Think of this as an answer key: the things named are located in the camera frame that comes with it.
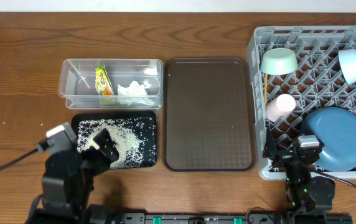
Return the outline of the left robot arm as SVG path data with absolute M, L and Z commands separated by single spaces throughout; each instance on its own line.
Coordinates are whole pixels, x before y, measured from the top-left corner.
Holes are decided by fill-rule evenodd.
M 72 128 L 62 126 L 38 143 L 37 149 L 49 151 L 50 156 L 42 176 L 43 193 L 32 201 L 27 223 L 90 223 L 93 207 L 87 203 L 93 178 L 119 159 L 107 129 L 93 140 L 98 148 L 91 146 L 80 153 Z

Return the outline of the mint green bowl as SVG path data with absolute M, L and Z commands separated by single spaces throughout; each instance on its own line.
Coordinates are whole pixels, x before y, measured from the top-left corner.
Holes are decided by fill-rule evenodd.
M 276 48 L 264 53 L 260 70 L 268 75 L 285 75 L 298 68 L 296 54 L 291 49 Z

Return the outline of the light blue bowl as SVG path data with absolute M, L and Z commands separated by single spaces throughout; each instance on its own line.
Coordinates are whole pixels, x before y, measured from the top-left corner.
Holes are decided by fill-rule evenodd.
M 345 81 L 349 85 L 356 83 L 356 50 L 340 50 L 338 57 Z

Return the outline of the white tissue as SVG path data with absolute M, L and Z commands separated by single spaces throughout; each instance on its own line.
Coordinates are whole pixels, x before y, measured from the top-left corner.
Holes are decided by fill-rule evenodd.
M 132 105 L 132 104 L 141 104 L 145 106 L 153 106 L 154 100 L 150 100 L 147 98 L 148 96 L 148 88 L 152 85 L 145 80 L 143 84 L 139 84 L 137 81 L 132 81 L 129 87 L 123 87 L 118 85 L 118 102 L 122 105 Z

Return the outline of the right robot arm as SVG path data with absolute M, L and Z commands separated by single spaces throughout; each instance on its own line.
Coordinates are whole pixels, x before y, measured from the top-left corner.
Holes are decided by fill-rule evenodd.
M 309 166 L 319 160 L 322 146 L 315 135 L 299 136 L 288 149 L 279 150 L 270 129 L 266 131 L 263 157 L 271 160 L 272 167 L 283 168 L 286 173 L 286 197 L 293 203 L 288 212 L 290 222 L 317 220 L 332 210 L 335 183 L 327 177 L 311 176 Z

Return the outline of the green snack wrapper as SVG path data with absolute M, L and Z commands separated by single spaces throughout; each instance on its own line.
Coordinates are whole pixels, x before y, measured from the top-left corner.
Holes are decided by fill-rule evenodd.
M 107 98 L 100 98 L 102 105 L 116 103 L 116 99 L 113 98 L 113 86 L 104 66 L 95 69 L 95 89 L 100 96 L 108 96 Z

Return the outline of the wooden chopstick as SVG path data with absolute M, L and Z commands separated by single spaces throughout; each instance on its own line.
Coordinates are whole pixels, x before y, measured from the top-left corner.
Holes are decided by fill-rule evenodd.
M 265 73 L 265 82 L 264 82 L 264 103 L 267 105 L 267 94 L 268 94 L 268 74 Z

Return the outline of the white cooked rice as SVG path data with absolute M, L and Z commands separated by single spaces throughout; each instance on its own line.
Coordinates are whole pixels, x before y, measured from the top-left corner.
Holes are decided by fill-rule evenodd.
M 78 122 L 78 152 L 98 145 L 93 138 L 106 128 L 116 143 L 119 159 L 110 169 L 152 167 L 157 161 L 156 120 L 151 117 L 93 119 Z

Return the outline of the pink cup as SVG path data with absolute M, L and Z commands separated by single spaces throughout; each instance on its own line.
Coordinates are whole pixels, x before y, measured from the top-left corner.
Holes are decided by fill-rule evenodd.
M 287 119 L 296 107 L 296 100 L 289 94 L 282 94 L 266 105 L 266 117 L 271 122 Z

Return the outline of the dark blue plate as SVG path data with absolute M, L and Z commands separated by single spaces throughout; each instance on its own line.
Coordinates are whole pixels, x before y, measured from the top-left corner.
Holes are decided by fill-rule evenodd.
M 356 167 L 356 115 L 342 108 L 321 108 L 304 118 L 300 133 L 317 136 L 323 145 L 315 165 L 332 172 Z

